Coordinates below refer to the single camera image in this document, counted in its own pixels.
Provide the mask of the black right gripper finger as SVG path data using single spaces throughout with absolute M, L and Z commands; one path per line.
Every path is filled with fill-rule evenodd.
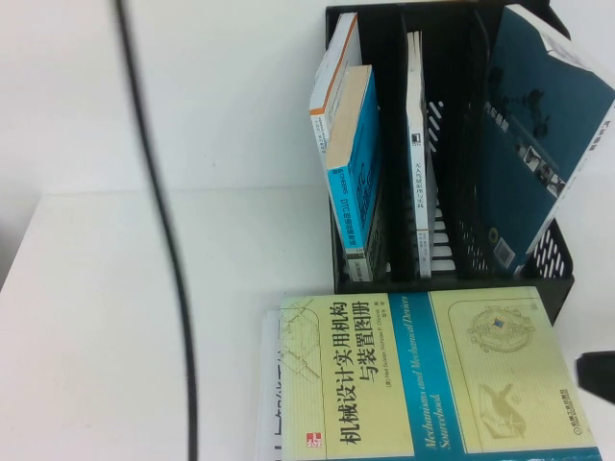
M 614 352 L 584 352 L 578 358 L 579 375 L 613 375 Z
M 615 399 L 613 376 L 579 375 L 578 386 L 603 400 Z

